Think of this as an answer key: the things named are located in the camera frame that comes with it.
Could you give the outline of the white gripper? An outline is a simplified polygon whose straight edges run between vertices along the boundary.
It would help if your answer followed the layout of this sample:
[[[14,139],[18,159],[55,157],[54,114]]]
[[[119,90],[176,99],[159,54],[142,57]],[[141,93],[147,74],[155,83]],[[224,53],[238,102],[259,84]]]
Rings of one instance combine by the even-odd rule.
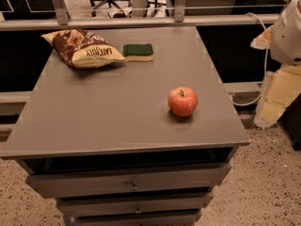
[[[250,46],[259,50],[270,48],[272,59],[291,64],[282,65],[275,73],[268,72],[263,79],[254,123],[261,129],[269,128],[301,94],[300,4],[290,3],[273,26],[266,28]]]

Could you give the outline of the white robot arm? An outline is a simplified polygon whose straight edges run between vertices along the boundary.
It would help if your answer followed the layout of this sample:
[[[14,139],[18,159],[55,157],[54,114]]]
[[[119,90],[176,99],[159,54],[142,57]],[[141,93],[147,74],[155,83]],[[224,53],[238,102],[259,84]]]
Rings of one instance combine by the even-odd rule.
[[[281,64],[264,76],[256,107],[254,123],[269,128],[301,94],[301,0],[292,0],[250,46],[268,49],[271,58]]]

